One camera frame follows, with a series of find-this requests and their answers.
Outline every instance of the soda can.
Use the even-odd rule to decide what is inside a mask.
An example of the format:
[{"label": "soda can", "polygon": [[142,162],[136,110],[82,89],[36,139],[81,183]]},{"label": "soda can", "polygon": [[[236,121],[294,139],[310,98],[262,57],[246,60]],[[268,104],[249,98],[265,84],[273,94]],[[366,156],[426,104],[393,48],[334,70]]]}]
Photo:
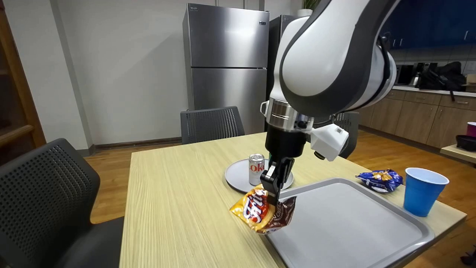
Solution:
[{"label": "soda can", "polygon": [[259,185],[265,170],[265,156],[262,154],[250,155],[249,158],[249,183]]}]

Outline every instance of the plastic tray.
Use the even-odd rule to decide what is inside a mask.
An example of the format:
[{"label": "plastic tray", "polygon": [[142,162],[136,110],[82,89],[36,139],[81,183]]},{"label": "plastic tray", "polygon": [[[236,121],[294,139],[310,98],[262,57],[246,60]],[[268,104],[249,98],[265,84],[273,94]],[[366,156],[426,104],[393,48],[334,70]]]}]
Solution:
[{"label": "plastic tray", "polygon": [[344,179],[282,198],[295,195],[292,223],[268,235],[289,267],[389,267],[433,240],[423,222]]}]

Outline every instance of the blue plastic cup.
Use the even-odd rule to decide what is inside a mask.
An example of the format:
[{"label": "blue plastic cup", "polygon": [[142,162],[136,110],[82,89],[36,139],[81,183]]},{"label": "blue plastic cup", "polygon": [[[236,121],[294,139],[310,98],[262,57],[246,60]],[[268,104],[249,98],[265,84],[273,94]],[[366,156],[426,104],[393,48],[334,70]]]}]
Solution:
[{"label": "blue plastic cup", "polygon": [[416,216],[429,216],[436,198],[450,183],[448,177],[426,168],[410,167],[404,209]]}]

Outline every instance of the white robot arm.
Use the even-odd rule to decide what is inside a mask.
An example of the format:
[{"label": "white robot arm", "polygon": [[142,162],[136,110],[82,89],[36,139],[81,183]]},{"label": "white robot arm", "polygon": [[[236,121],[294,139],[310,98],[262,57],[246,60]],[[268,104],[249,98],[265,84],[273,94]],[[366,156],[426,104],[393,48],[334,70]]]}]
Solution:
[{"label": "white robot arm", "polygon": [[359,110],[390,92],[396,64],[380,45],[378,33],[398,3],[322,0],[310,18],[288,25],[274,88],[270,101],[262,104],[273,167],[262,174],[262,183],[277,198],[307,142],[331,161],[347,142],[343,128],[335,124],[313,128],[314,121]]}]

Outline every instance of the snack bag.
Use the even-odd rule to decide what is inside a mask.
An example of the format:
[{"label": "snack bag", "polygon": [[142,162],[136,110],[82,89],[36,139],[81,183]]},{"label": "snack bag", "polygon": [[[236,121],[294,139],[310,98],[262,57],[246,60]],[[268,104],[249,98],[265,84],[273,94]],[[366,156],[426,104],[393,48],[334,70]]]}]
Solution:
[{"label": "snack bag", "polygon": [[297,197],[279,203],[279,206],[270,204],[268,192],[262,185],[258,185],[236,203],[231,212],[253,231],[267,234],[286,226],[292,221],[295,207]]},{"label": "snack bag", "polygon": [[393,170],[372,170],[371,173],[360,173],[358,177],[377,192],[393,192],[404,183],[402,176]]}]

